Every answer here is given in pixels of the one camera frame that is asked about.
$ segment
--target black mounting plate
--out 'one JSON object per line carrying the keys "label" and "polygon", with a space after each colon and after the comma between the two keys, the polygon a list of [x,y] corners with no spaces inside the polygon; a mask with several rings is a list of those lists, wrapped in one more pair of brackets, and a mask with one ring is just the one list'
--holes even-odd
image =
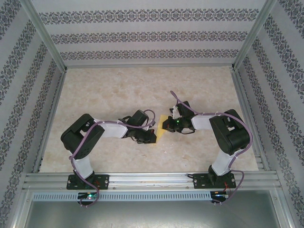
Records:
{"label": "black mounting plate", "polygon": [[193,185],[195,189],[225,189],[225,182],[231,188],[236,188],[236,182],[233,173],[227,173],[225,176],[218,176],[218,180],[214,185],[208,178],[208,173],[190,174],[188,177],[193,178]]}
{"label": "black mounting plate", "polygon": [[[109,186],[109,175],[95,174],[92,181],[99,190],[107,190]],[[66,184],[67,190],[93,190],[93,188],[81,181],[75,174],[69,175]]]}

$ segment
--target yellow block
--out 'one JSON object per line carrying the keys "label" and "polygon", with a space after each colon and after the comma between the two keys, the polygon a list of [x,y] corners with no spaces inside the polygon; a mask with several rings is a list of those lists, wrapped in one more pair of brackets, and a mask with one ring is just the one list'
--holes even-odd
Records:
{"label": "yellow block", "polygon": [[166,130],[164,130],[162,128],[162,123],[168,119],[168,116],[167,115],[161,115],[160,117],[160,121],[158,122],[158,125],[157,125],[157,133],[156,133],[156,143],[159,141],[159,139],[162,137],[162,135],[164,134],[164,132]]}

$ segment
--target beige marble surface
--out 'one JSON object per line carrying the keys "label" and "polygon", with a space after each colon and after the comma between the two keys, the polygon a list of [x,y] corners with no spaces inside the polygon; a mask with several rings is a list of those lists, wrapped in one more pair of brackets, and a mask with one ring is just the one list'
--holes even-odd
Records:
{"label": "beige marble surface", "polygon": [[[116,120],[138,109],[153,109],[156,125],[169,115],[176,100],[201,112],[234,108],[242,116],[228,67],[91,68],[69,69],[52,124],[41,172],[71,172],[69,152],[60,136],[82,114]],[[219,151],[211,130],[182,135],[165,132],[157,144],[137,144],[130,138],[104,138],[90,153],[96,172],[207,171]],[[257,171],[252,149],[232,166]]]}

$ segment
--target enclosure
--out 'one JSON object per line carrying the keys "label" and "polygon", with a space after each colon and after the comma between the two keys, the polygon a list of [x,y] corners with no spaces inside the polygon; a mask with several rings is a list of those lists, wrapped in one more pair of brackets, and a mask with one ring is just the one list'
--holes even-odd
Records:
{"label": "enclosure", "polygon": [[[304,227],[303,17],[303,0],[1,0],[0,226]],[[252,132],[222,207],[222,189],[189,178],[216,160],[213,131],[162,131],[171,90]],[[85,113],[138,109],[156,113],[157,142],[100,139],[106,190],[80,208],[61,135]]]}

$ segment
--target patterned wallpaper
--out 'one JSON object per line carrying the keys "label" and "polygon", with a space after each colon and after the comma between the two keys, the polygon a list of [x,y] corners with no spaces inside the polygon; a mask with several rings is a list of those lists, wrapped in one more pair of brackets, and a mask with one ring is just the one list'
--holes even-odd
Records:
{"label": "patterned wallpaper", "polygon": [[18,0],[0,0],[0,228],[36,162],[62,73]]}
{"label": "patterned wallpaper", "polygon": [[67,66],[232,64],[265,0],[33,0]]}
{"label": "patterned wallpaper", "polygon": [[279,0],[239,69],[268,162],[304,227],[303,3]]}

